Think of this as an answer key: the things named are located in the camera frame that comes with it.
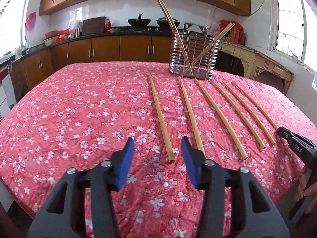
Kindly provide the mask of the person's right hand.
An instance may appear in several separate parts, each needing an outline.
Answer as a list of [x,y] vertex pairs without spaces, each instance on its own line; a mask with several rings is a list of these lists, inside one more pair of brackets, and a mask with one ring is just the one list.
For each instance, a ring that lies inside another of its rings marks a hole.
[[299,199],[301,199],[303,196],[307,196],[307,197],[314,196],[313,200],[311,201],[311,203],[309,204],[309,206],[305,210],[306,214],[310,214],[312,212],[312,210],[314,209],[314,206],[315,206],[316,201],[317,201],[317,198],[316,198],[317,183],[312,184],[305,191],[304,188],[307,185],[307,178],[306,178],[307,169],[306,169],[306,167],[304,167],[302,172],[303,172],[303,174],[299,177],[299,185],[298,185],[297,190],[294,194],[294,200],[295,200],[295,202],[298,202]]

